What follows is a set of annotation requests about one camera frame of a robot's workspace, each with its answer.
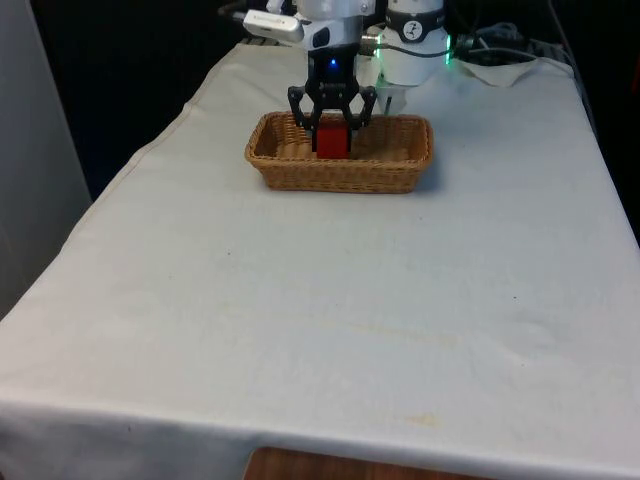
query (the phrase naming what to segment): red block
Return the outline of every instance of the red block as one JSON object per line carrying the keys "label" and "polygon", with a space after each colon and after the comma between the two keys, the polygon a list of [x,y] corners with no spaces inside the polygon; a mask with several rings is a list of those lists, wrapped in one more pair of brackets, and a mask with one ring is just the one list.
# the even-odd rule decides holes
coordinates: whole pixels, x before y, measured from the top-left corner
{"label": "red block", "polygon": [[320,124],[317,133],[318,158],[349,158],[349,127],[341,123]]}

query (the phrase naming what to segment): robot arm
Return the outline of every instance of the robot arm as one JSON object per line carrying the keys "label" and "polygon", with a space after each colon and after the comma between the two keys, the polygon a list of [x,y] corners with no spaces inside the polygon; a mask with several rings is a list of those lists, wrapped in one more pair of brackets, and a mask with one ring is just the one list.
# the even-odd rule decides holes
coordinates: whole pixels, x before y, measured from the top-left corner
{"label": "robot arm", "polygon": [[[380,55],[386,83],[420,85],[442,62],[424,55],[446,49],[443,2],[389,0],[386,28],[381,34],[381,43],[388,50]],[[363,38],[363,17],[375,13],[376,0],[298,0],[296,16],[281,15],[283,3],[284,0],[269,0],[269,12],[249,10],[243,23],[254,35],[308,52],[308,80],[303,87],[290,87],[288,98],[298,126],[311,132],[315,151],[324,111],[343,113],[349,138],[352,131],[370,121],[377,94],[373,87],[358,84],[356,57]],[[305,94],[313,101],[309,115],[300,108]],[[357,95],[362,96],[364,107],[354,114],[350,103]]]}
{"label": "robot arm", "polygon": [[[298,0],[295,17],[276,13],[282,5],[282,0],[270,0],[267,8],[274,13],[250,10],[244,19],[245,28],[308,52],[307,82],[290,87],[288,98],[298,126],[311,132],[313,150],[317,148],[317,132],[326,110],[342,112],[350,139],[351,132],[369,124],[376,102],[375,88],[360,87],[356,80],[363,17],[375,13],[375,0]],[[305,94],[313,101],[310,114],[303,113],[300,107]],[[354,113],[350,103],[357,95],[362,97],[364,106]]]}

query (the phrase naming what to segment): logo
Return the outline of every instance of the logo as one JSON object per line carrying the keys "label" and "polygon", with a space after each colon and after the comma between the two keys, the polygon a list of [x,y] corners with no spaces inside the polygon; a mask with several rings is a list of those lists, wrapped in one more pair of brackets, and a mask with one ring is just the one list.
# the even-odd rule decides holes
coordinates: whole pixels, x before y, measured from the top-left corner
{"label": "logo", "polygon": [[404,36],[408,40],[417,40],[422,35],[422,24],[415,20],[411,20],[404,24]]}

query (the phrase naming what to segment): woven basket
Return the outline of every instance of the woven basket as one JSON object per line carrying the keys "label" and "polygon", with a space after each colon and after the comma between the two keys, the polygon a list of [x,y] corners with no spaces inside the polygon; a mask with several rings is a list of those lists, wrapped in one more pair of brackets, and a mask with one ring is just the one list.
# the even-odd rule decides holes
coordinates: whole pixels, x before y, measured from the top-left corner
{"label": "woven basket", "polygon": [[[323,121],[339,121],[340,114]],[[433,159],[433,131],[424,118],[374,116],[353,139],[351,158],[318,159],[289,112],[262,117],[245,150],[274,190],[407,193]]]}

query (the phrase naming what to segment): white tablecloth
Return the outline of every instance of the white tablecloth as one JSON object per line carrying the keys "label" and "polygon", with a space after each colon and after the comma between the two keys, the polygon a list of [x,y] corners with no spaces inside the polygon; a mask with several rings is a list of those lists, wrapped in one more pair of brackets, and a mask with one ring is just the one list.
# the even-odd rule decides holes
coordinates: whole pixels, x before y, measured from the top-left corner
{"label": "white tablecloth", "polygon": [[266,445],[640,478],[640,255],[573,81],[443,67],[417,192],[271,192],[243,149],[305,72],[236,48],[0,323],[7,480],[232,480]]}

